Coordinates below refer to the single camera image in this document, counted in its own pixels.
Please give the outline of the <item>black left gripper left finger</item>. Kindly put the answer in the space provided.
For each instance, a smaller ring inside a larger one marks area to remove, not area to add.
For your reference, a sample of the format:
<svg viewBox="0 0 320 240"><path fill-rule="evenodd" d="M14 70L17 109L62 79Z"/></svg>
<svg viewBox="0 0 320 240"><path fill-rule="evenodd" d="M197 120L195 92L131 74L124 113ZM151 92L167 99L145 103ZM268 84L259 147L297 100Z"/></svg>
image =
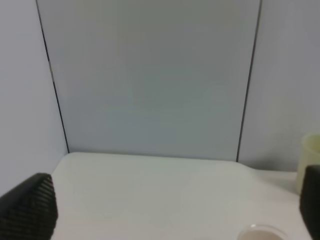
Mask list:
<svg viewBox="0 0 320 240"><path fill-rule="evenodd" d="M50 240L58 220L52 176L36 173L0 197L2 240Z"/></svg>

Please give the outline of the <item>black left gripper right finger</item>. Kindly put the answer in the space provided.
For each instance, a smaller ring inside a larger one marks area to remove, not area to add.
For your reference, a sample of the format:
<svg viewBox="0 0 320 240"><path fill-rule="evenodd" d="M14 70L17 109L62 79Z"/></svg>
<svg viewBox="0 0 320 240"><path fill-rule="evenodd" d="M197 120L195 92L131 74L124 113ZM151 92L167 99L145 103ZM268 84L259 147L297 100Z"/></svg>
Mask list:
<svg viewBox="0 0 320 240"><path fill-rule="evenodd" d="M312 240L320 240L320 166L305 170L299 210Z"/></svg>

